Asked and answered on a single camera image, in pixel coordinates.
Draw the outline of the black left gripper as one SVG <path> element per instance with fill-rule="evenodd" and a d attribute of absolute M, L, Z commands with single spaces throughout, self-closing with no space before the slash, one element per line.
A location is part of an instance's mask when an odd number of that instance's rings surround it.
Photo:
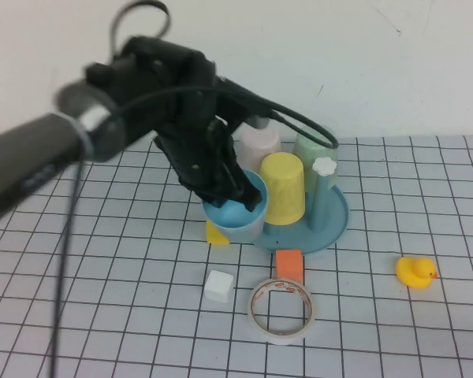
<path fill-rule="evenodd" d="M 216 208 L 236 199 L 251 213 L 266 210 L 268 192 L 255 172 L 237 167 L 233 139 L 218 118 L 198 128 L 195 124 L 168 124 L 155 145 L 166 155 L 179 183 Z"/>

